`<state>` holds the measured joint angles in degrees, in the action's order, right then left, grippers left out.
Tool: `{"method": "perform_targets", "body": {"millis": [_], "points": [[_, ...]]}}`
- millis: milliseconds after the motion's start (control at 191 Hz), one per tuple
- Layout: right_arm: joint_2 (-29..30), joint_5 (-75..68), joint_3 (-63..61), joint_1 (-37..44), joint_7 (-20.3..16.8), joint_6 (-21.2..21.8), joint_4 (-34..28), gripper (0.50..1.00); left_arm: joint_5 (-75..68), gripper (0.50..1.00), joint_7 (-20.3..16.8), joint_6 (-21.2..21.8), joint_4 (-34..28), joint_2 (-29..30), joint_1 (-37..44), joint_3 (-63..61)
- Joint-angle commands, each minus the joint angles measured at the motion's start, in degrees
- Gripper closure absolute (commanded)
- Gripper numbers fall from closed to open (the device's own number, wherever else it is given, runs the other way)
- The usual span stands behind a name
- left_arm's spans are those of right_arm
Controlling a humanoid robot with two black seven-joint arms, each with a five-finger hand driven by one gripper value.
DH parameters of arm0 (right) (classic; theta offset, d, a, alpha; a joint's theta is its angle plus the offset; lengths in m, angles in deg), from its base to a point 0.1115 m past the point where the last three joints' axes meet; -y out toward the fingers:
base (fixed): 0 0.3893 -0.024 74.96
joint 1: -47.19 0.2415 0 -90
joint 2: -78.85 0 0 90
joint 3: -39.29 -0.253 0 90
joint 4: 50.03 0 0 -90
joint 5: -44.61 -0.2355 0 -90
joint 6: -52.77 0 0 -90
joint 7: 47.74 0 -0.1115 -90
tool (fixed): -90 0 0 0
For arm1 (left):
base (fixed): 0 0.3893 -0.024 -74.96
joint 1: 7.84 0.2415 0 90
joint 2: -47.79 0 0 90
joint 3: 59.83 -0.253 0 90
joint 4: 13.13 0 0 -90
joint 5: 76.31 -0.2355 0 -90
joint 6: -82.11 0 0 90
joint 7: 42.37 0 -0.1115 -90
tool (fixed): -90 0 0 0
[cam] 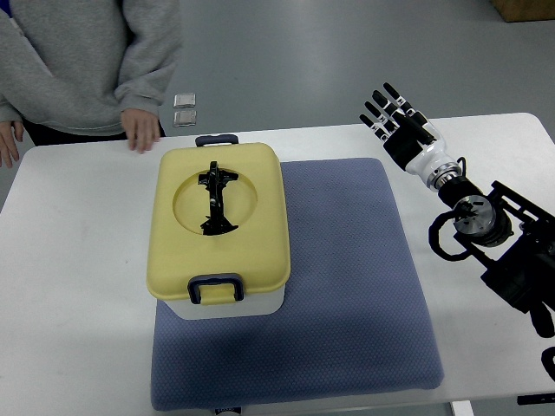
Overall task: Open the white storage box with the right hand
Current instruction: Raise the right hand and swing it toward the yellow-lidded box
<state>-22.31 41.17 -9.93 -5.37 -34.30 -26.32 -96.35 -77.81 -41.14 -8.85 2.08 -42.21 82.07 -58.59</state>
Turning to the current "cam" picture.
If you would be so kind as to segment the person's right hand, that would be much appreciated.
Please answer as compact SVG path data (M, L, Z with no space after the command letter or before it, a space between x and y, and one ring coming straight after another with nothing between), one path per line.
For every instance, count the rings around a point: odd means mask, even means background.
M23 134L21 121L3 121L0 124L1 167L12 168L20 159L17 142L23 141Z

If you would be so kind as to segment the person's left hand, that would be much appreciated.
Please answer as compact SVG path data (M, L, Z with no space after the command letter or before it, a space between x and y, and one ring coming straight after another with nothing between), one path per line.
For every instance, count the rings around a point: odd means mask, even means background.
M162 137L159 117L145 110L137 108L123 110L121 125L126 134L129 149L140 154L150 151Z

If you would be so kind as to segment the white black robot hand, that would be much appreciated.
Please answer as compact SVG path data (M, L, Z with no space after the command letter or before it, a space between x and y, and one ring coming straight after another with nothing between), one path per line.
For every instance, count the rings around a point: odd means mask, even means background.
M463 173L461 163L447 154L447 143L424 114L416 110L393 86L372 93L365 103L370 115L360 120L382 142L389 157L404 171L437 192Z

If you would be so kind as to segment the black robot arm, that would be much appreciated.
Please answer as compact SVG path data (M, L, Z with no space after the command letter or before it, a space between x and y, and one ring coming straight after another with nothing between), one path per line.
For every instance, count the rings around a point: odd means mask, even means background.
M554 216L499 181L484 194L466 176L460 157L435 187L450 210L428 228L432 251L449 262L474 257L481 280L514 309L528 314L536 333L554 336Z

